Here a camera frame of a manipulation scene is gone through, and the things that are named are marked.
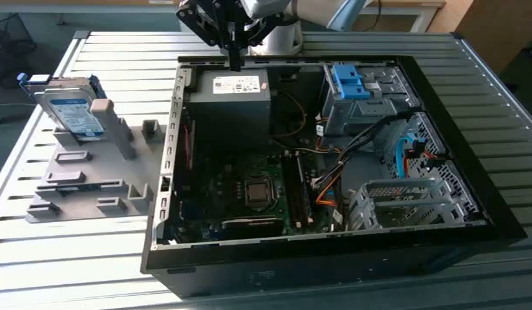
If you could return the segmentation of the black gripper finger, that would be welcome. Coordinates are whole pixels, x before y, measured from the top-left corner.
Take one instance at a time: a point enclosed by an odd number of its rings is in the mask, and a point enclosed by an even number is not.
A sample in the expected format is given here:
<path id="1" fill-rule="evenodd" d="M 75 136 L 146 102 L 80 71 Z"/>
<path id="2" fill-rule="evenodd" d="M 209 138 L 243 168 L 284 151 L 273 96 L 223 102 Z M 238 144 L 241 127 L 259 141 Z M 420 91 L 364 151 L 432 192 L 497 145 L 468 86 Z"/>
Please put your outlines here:
<path id="1" fill-rule="evenodd" d="M 292 25 L 297 19 L 285 17 L 265 17 L 255 20 L 254 25 L 246 30 L 245 26 L 253 21 L 249 17 L 234 20 L 234 70 L 241 71 L 245 63 L 241 50 L 255 47 L 272 33 L 276 27 Z"/>
<path id="2" fill-rule="evenodd" d="M 234 70 L 234 43 L 222 3 L 179 3 L 177 17 L 209 46 L 218 46 Z"/>

